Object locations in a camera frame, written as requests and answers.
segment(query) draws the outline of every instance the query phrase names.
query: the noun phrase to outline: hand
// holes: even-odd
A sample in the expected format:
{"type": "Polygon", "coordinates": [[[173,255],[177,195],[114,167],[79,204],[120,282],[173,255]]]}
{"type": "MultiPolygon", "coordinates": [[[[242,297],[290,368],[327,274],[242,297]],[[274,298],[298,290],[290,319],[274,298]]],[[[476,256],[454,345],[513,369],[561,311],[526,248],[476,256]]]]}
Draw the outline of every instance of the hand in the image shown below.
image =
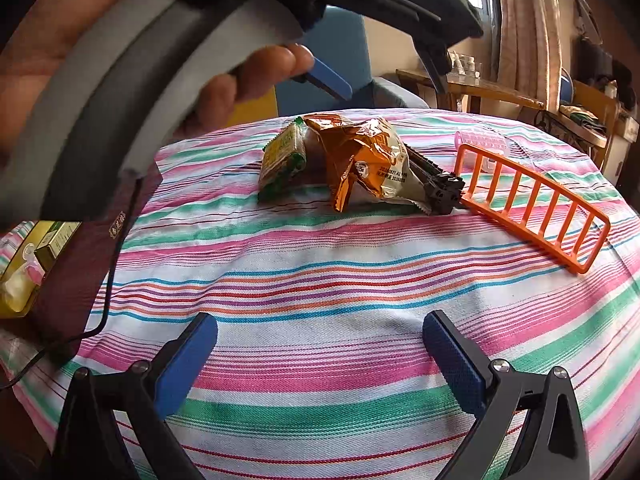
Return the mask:
{"type": "MultiPolygon", "coordinates": [[[[0,54],[0,162],[15,145],[47,82],[81,34],[117,0],[37,0],[0,54]]],[[[192,136],[225,124],[234,104],[308,72],[313,56],[298,44],[255,52],[237,72],[214,77],[200,93],[194,114],[178,129],[192,136]]]]}

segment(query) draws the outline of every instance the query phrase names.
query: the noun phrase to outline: green snack package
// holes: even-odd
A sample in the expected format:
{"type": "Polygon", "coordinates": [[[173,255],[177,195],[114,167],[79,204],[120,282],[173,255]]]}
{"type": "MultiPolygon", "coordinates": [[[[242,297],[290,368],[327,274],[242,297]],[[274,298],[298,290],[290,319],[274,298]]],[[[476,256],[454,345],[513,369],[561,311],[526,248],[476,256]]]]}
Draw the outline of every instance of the green snack package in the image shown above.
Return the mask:
{"type": "Polygon", "coordinates": [[[262,198],[281,193],[288,181],[306,167],[305,123],[296,118],[264,148],[258,190],[262,198]]]}

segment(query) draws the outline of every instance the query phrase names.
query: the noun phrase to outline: pink plastic cup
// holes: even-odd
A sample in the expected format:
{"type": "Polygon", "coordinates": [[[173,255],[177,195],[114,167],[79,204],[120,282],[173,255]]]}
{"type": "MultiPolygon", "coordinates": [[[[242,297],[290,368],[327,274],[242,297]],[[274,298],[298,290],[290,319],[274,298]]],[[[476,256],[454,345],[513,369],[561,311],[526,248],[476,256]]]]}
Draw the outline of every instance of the pink plastic cup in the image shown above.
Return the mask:
{"type": "MultiPolygon", "coordinates": [[[[461,144],[471,144],[472,146],[477,146],[478,148],[484,148],[489,150],[490,152],[497,153],[502,156],[509,156],[509,145],[505,138],[499,134],[498,132],[494,132],[493,130],[466,130],[466,131],[456,131],[456,135],[454,137],[454,143],[456,145],[456,149],[460,147],[461,144]]],[[[471,152],[465,153],[465,164],[475,164],[476,163],[476,154],[471,152]]],[[[495,169],[495,161],[489,160],[488,158],[484,158],[482,160],[482,170],[487,173],[493,173],[495,169]]]]}

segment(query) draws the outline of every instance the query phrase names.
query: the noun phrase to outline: black cable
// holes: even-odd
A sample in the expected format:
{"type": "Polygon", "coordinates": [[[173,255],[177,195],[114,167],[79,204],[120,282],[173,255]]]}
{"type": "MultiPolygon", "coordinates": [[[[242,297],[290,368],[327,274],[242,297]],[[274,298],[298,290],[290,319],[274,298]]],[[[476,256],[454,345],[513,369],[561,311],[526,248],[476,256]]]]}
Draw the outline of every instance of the black cable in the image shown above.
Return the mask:
{"type": "Polygon", "coordinates": [[[131,219],[133,216],[133,211],[136,206],[136,202],[138,201],[138,196],[140,195],[140,190],[142,189],[142,178],[136,180],[136,184],[133,189],[133,193],[131,194],[131,199],[129,202],[129,208],[127,209],[127,215],[125,216],[124,222],[122,224],[122,228],[120,229],[120,233],[118,234],[118,239],[116,240],[116,246],[113,250],[113,255],[111,256],[111,265],[109,267],[109,276],[107,278],[107,288],[104,291],[104,307],[102,309],[102,318],[100,319],[100,323],[95,328],[91,330],[87,330],[86,332],[82,332],[81,334],[77,334],[66,339],[60,339],[58,341],[54,341],[46,345],[42,350],[40,350],[34,357],[26,364],[26,366],[20,370],[13,379],[11,379],[7,384],[0,386],[0,392],[7,388],[11,388],[15,386],[20,380],[26,375],[26,373],[33,368],[33,366],[42,359],[46,354],[50,353],[57,348],[64,346],[66,344],[72,343],[73,341],[78,341],[81,339],[87,339],[89,337],[93,337],[102,332],[102,329],[107,324],[107,319],[109,317],[109,307],[111,304],[111,289],[113,288],[113,279],[116,274],[116,265],[118,263],[118,257],[120,256],[120,250],[122,248],[122,244],[124,243],[124,238],[126,237],[126,233],[129,230],[131,219]]]}

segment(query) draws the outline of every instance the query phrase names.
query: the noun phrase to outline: wooden table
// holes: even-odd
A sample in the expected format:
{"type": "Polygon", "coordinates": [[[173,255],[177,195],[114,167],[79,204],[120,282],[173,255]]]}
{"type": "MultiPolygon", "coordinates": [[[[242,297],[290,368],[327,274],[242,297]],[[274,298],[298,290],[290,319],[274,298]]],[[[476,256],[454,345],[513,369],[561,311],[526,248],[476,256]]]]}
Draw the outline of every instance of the wooden table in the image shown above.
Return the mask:
{"type": "MultiPolygon", "coordinates": [[[[400,80],[400,84],[417,96],[420,95],[420,85],[433,88],[431,78],[423,70],[396,70],[396,75],[400,80]]],[[[495,101],[514,103],[534,110],[543,110],[545,108],[545,104],[542,101],[523,95],[513,88],[507,88],[484,79],[449,73],[447,74],[447,83],[447,93],[436,96],[438,108],[441,110],[463,111],[460,105],[463,95],[469,96],[467,111],[472,114],[480,113],[480,99],[483,97],[495,101]]]]}
{"type": "Polygon", "coordinates": [[[595,164],[602,164],[607,148],[607,136],[603,133],[580,126],[562,114],[552,114],[547,111],[536,114],[533,125],[589,155],[595,164]]]}

